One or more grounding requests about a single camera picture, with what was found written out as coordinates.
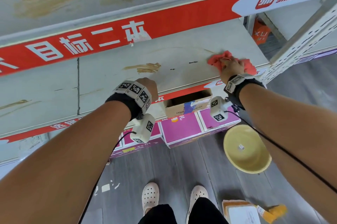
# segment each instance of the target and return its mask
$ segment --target plastic bowl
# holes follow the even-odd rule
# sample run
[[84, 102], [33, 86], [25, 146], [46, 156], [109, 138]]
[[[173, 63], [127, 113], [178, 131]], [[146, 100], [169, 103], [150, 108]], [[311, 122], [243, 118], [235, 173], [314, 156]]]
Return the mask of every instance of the plastic bowl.
[[272, 161], [259, 134], [246, 124], [236, 125], [227, 131], [223, 149], [233, 166], [246, 173], [263, 172]]

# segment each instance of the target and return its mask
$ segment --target leg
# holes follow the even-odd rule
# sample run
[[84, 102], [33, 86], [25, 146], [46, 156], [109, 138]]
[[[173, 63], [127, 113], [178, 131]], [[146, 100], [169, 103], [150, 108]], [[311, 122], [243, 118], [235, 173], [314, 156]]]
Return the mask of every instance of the leg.
[[172, 208], [159, 203], [158, 185], [151, 182], [145, 186], [141, 195], [143, 218], [138, 224], [177, 224]]
[[193, 188], [186, 218], [186, 224], [198, 223], [228, 224], [222, 213], [208, 199], [207, 190], [203, 186]]

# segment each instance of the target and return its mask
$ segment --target red cloth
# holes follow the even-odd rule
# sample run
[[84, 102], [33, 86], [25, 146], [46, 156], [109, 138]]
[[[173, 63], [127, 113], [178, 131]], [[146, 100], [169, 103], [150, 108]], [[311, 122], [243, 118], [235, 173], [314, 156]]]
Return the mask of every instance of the red cloth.
[[[230, 58], [232, 57], [232, 53], [230, 51], [225, 51], [223, 54], [216, 54], [213, 55], [208, 61], [207, 63], [209, 65], [212, 65], [214, 67], [216, 67], [220, 72], [222, 71], [223, 67], [225, 66], [225, 64], [223, 64], [220, 59], [227, 59], [230, 60]], [[249, 59], [243, 59], [241, 60], [243, 61], [243, 63], [245, 64], [245, 73], [250, 74], [250, 75], [256, 75], [256, 68], [253, 66], [253, 64], [251, 64]]]

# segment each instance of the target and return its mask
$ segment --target shoe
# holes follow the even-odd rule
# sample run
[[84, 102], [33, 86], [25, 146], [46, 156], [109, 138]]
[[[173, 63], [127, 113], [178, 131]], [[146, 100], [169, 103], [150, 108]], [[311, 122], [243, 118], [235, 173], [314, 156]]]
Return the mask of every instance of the shoe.
[[203, 186], [197, 185], [192, 189], [191, 199], [190, 199], [190, 208], [187, 213], [186, 224], [188, 224], [189, 215], [192, 211], [193, 205], [196, 203], [196, 200], [199, 197], [208, 198], [208, 193], [207, 193], [207, 190]]
[[159, 203], [159, 188], [154, 182], [148, 183], [143, 189], [141, 196], [141, 202], [143, 204], [143, 216], [147, 209], [153, 208]]

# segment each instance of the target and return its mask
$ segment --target black pants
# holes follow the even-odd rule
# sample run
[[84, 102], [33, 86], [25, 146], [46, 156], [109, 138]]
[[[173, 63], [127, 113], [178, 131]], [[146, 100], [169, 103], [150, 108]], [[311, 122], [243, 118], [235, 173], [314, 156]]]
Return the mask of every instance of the black pants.
[[[160, 204], [140, 220], [138, 224], [177, 224], [172, 208], [168, 204]], [[207, 198], [199, 197], [193, 205], [188, 224], [228, 224], [221, 212]]]

